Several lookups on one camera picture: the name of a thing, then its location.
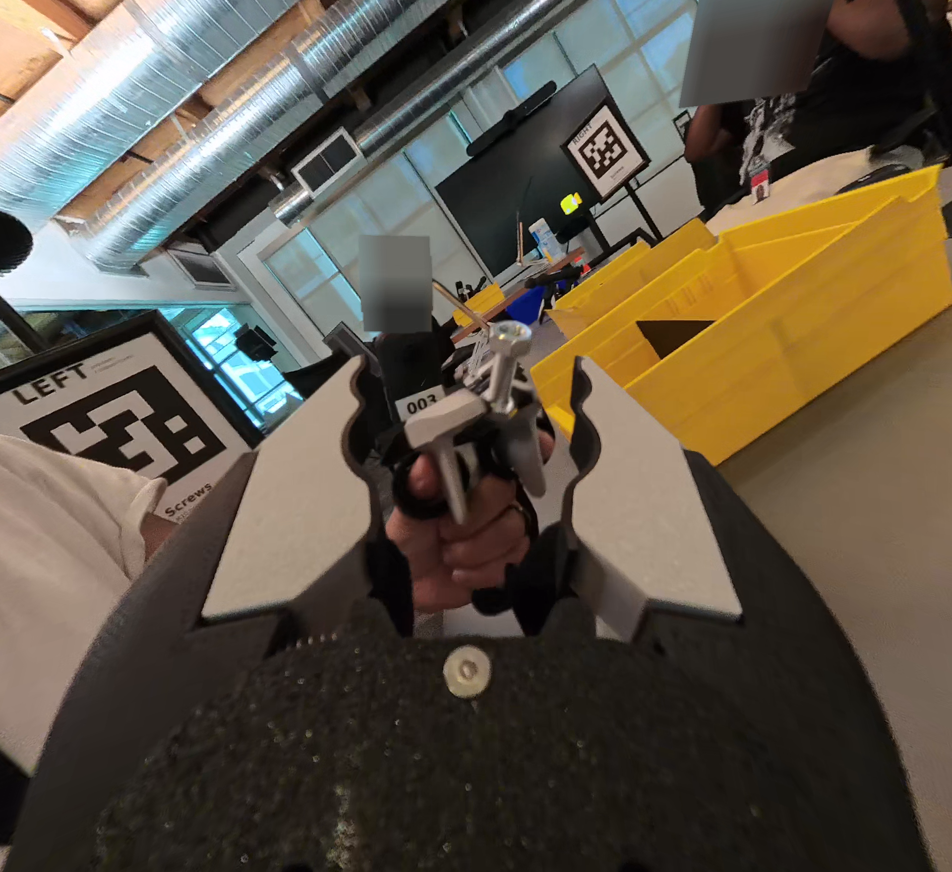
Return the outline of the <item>large black screen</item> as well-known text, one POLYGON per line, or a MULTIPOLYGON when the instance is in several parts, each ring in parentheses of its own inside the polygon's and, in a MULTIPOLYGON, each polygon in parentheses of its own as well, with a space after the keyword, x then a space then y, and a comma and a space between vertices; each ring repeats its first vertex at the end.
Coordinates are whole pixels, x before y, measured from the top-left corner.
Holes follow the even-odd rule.
POLYGON ((595 65, 557 90, 548 103, 488 151, 470 159, 436 185, 436 193, 493 277, 517 261, 518 226, 545 218, 559 233, 561 199, 579 193, 583 213, 596 203, 562 145, 609 95, 595 65))

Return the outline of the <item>black sign stand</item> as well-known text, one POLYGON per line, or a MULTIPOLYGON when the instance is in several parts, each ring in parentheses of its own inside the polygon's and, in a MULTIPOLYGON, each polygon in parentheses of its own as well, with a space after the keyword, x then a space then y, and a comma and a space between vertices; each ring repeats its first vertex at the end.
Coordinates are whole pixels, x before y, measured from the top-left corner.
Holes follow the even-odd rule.
POLYGON ((652 236, 653 244, 654 245, 659 244, 660 241, 663 240, 663 235, 660 233, 660 230, 657 224, 651 217, 649 210, 647 209, 641 197, 639 196, 637 182, 634 180, 629 180, 628 182, 625 183, 625 187, 636 207, 636 210, 641 215, 642 219, 644 220, 645 224, 648 227, 649 233, 652 236))

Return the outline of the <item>black white tag sign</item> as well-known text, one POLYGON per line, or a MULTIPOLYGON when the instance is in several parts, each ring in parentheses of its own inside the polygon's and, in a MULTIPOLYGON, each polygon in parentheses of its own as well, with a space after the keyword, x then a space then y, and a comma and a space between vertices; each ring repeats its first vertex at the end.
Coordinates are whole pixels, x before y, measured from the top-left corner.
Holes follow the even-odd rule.
POLYGON ((164 480, 175 522, 263 440, 155 310, 2 368, 1 431, 164 480))
POLYGON ((613 196, 650 164, 648 152, 611 100, 599 104, 562 147, 591 189, 592 203, 613 196))

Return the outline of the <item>person's left hand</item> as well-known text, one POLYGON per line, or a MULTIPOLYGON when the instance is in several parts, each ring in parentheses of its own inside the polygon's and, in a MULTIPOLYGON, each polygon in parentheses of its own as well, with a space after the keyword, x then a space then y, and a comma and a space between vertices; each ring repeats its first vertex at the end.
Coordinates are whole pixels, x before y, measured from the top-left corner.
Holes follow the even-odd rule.
POLYGON ((519 500, 521 486, 486 475, 470 490, 468 515, 454 521, 414 518, 396 504, 387 520, 387 537, 411 570, 413 607, 433 616, 465 607, 475 591, 500 588, 506 569, 530 551, 530 515, 519 500))

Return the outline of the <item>black office chair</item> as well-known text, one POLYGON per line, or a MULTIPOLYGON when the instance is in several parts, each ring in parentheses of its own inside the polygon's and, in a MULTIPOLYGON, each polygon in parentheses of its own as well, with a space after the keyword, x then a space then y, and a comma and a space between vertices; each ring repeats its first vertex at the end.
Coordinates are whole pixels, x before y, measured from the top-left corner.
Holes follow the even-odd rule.
POLYGON ((298 397, 305 402, 332 379, 351 359, 352 357, 348 354, 332 352, 315 364, 296 370, 284 371, 282 375, 298 397))

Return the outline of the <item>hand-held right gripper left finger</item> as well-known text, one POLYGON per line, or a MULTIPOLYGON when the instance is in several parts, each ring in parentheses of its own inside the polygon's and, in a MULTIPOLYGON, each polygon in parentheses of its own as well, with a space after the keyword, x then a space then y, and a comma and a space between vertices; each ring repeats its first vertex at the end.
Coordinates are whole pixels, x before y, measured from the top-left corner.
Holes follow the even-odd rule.
POLYGON ((262 443, 203 620, 286 608, 297 623, 343 623, 370 592, 363 544, 375 511, 349 444, 364 368, 348 359, 262 443))

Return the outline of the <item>silver metal bolt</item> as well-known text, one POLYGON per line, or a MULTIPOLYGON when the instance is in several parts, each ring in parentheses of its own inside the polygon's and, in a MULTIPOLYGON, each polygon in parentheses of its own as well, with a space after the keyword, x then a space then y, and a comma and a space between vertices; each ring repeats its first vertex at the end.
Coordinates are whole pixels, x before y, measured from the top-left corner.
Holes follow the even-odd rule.
POLYGON ((523 357, 530 353, 531 342, 531 329, 517 320, 504 320, 490 327, 489 383, 483 397, 494 413, 510 411, 516 373, 523 357))

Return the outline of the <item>black round disc stand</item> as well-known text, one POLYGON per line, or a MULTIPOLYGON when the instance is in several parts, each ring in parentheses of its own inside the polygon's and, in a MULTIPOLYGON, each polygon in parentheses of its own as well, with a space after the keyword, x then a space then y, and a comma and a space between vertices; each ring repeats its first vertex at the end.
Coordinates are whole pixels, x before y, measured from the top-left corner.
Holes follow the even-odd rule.
MULTIPOLYGON (((1 212, 1 276, 17 270, 27 259, 33 249, 33 238, 30 229, 13 215, 1 212)), ((8 331, 25 347, 26 351, 35 356, 45 349, 42 337, 21 316, 15 308, 1 296, 1 319, 8 331)))

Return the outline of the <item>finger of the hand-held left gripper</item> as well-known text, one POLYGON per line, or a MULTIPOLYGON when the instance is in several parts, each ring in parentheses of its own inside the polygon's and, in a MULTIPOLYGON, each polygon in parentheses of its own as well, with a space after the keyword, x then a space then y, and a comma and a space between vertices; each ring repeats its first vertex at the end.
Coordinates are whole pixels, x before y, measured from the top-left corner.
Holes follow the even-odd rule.
POLYGON ((443 498, 457 524, 463 524, 468 517, 470 488, 479 481, 481 473, 477 451, 471 444, 459 448, 455 439, 480 422, 488 411, 488 403, 481 396, 473 392, 453 392, 405 422, 411 449, 432 461, 443 498))
POLYGON ((541 433, 548 418, 535 396, 509 396, 502 413, 502 462, 531 498, 546 493, 541 433))

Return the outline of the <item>black device on tripod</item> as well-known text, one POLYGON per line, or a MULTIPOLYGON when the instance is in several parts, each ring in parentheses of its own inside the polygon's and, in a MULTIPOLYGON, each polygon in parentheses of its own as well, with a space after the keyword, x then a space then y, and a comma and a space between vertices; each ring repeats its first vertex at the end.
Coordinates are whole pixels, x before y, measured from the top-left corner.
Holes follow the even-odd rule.
POLYGON ((579 265, 565 266, 557 271, 543 273, 526 280, 524 290, 542 288, 542 310, 550 309, 554 302, 571 292, 579 283, 585 268, 579 265))

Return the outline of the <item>yellow plastic bin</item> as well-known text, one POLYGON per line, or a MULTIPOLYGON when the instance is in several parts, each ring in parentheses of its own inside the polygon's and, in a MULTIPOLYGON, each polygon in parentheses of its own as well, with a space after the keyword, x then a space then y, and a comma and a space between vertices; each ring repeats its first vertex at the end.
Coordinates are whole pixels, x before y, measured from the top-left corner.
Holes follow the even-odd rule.
POLYGON ((950 307, 940 165, 731 228, 532 367, 566 435, 589 357, 723 462, 950 307))
POLYGON ((694 220, 655 247, 636 244, 561 297, 551 318, 570 340, 694 251, 714 247, 717 240, 704 223, 694 220))

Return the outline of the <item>silver air duct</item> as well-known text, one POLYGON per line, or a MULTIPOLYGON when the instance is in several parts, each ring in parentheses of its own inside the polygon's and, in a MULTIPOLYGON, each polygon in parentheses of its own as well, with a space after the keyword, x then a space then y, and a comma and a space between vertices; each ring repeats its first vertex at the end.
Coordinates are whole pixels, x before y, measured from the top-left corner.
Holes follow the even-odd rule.
POLYGON ((123 0, 2 116, 2 211, 44 226, 297 1, 123 0))
MULTIPOLYGON (((298 98, 316 113, 450 0, 338 0, 281 55, 298 98)), ((489 67, 517 38, 564 0, 515 0, 496 19, 463 40, 421 78, 402 86, 388 104, 351 132, 357 151, 370 157, 432 112, 456 89, 489 67)))
POLYGON ((85 257, 135 268, 449 1, 337 0, 92 216, 85 257))

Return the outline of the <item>black video bar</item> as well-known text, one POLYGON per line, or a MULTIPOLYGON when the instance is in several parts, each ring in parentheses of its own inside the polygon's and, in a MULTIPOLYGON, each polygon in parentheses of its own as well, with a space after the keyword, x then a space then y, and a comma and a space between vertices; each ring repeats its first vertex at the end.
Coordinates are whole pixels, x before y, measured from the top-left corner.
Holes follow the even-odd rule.
POLYGON ((498 141, 505 139, 536 111, 544 107, 556 92, 556 81, 550 80, 523 102, 507 110, 498 122, 476 140, 470 142, 467 147, 468 157, 474 159, 488 151, 498 141))

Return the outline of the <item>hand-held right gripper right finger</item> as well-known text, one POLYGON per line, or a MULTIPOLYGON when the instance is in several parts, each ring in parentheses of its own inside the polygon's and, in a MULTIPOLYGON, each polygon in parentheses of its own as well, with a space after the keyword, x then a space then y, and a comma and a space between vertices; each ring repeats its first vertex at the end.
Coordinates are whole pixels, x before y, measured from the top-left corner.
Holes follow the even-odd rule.
POLYGON ((577 357, 566 490, 567 582, 616 640, 650 611, 734 623, 743 608, 681 443, 577 357))

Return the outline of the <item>white ceiling vent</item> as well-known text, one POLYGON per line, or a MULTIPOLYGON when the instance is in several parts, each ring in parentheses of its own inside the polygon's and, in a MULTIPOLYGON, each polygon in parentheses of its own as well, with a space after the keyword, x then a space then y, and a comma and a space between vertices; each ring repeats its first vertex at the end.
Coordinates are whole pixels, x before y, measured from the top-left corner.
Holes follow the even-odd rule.
POLYGON ((363 163, 363 151, 344 127, 292 165, 292 176, 312 199, 320 197, 363 163))

